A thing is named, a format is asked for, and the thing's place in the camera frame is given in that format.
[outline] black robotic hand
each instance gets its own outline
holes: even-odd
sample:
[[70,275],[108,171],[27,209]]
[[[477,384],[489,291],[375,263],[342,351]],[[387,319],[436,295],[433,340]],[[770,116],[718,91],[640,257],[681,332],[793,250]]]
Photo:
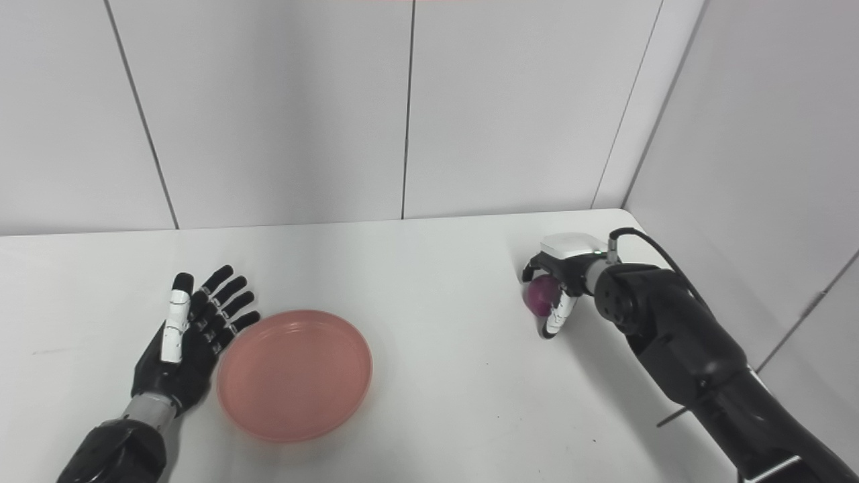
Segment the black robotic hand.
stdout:
[[[234,278],[216,292],[232,276],[233,267],[223,266],[193,295],[193,277],[187,273],[176,276],[170,315],[134,368],[131,402],[120,419],[106,421],[89,432],[58,483],[158,481],[167,464],[164,431],[174,418],[203,399],[221,351],[240,330],[259,320],[256,311],[237,316],[253,301],[252,292],[245,291],[227,303],[245,288],[246,278]],[[176,353],[162,353],[163,346],[175,348]]]
[[221,351],[240,330],[259,320],[256,311],[235,318],[253,302],[252,292],[245,291],[232,302],[226,303],[245,288],[246,278],[234,278],[215,293],[232,275],[232,266],[221,267],[191,296],[189,325],[182,335],[182,361],[179,364],[161,360],[161,341],[165,330],[164,324],[161,324],[134,368],[132,398],[146,393],[163,394],[176,405],[176,417],[203,399],[209,390],[211,374]]

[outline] white table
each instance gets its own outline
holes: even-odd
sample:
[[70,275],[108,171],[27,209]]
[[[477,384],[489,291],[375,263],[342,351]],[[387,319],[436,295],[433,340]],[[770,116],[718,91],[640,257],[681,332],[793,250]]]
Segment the white table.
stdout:
[[[162,481],[732,481],[587,300],[538,336],[518,276],[544,235],[605,239],[621,210],[0,238],[0,480],[53,481],[129,399],[173,275],[223,263],[263,315],[322,309],[364,334],[374,378],[356,415],[309,443],[259,443],[216,397],[168,434]],[[635,239],[625,260],[661,263]]]

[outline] purple fruit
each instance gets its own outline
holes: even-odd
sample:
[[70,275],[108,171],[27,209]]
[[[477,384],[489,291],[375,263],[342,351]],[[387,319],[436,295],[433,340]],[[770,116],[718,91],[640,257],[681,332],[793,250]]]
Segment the purple fruit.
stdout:
[[557,298],[560,290],[560,284],[552,275],[540,275],[528,286],[525,304],[532,314],[548,317],[551,313],[551,303]]

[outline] black cable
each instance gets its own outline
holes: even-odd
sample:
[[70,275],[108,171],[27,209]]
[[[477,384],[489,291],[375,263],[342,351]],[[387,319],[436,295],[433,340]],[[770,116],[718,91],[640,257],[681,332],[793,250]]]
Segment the black cable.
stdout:
[[698,303],[703,305],[704,308],[707,309],[707,311],[710,312],[711,315],[713,314],[713,311],[710,310],[710,306],[707,305],[707,302],[705,302],[704,298],[701,297],[701,294],[698,293],[698,289],[695,288],[695,285],[692,284],[691,280],[689,280],[686,274],[683,273],[682,270],[680,270],[680,266],[677,265],[677,262],[675,262],[674,259],[671,258],[671,255],[669,255],[668,252],[665,251],[665,248],[660,246],[660,244],[657,243],[656,240],[651,238],[649,235],[643,233],[642,231],[634,229],[632,227],[615,229],[612,233],[608,235],[608,239],[617,241],[617,239],[620,238],[620,236],[622,235],[635,235],[646,241],[651,247],[653,247],[653,249],[656,250],[656,252],[658,252],[663,259],[665,259],[665,261],[668,263],[668,266],[670,266],[671,269],[674,270],[674,272],[677,273],[680,278],[683,279],[683,281],[686,283],[686,286],[689,288],[689,292],[692,294],[695,300],[697,300]]

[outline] robotic arm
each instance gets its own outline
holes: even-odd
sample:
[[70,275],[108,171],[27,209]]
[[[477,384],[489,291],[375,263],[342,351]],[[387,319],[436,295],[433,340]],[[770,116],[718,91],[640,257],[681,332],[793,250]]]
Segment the robotic arm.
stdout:
[[[617,240],[637,235],[672,270],[621,263]],[[547,237],[522,273],[548,272],[559,291],[543,326],[554,337],[579,297],[588,295],[614,323],[668,399],[691,411],[746,480],[859,483],[859,477],[770,394],[746,354],[719,325],[683,272],[649,236],[613,231],[607,245],[590,235]]]
[[247,285],[227,265],[191,295],[194,278],[174,280],[168,317],[134,368],[131,401],[119,419],[83,439],[58,483],[155,483],[167,465],[164,432],[203,399],[218,356],[235,335],[259,320],[256,311],[235,317],[253,301]]

